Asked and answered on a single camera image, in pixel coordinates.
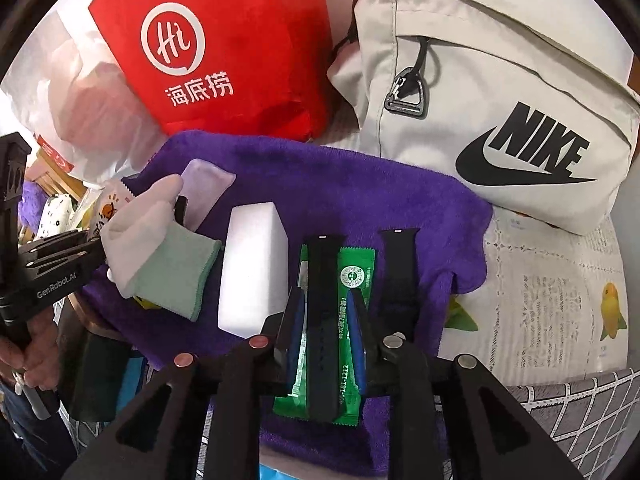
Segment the person's left hand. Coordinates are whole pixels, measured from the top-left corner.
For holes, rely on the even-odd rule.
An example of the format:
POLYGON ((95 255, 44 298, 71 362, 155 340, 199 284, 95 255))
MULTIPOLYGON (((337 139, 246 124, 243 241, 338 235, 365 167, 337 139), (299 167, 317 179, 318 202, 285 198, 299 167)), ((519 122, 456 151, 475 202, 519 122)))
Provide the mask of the person's left hand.
POLYGON ((58 326, 52 307, 42 310, 27 324, 32 341, 25 350, 2 337, 0 341, 1 382, 13 388, 14 370, 22 370, 26 385, 42 391, 58 388, 60 380, 60 350, 58 326))

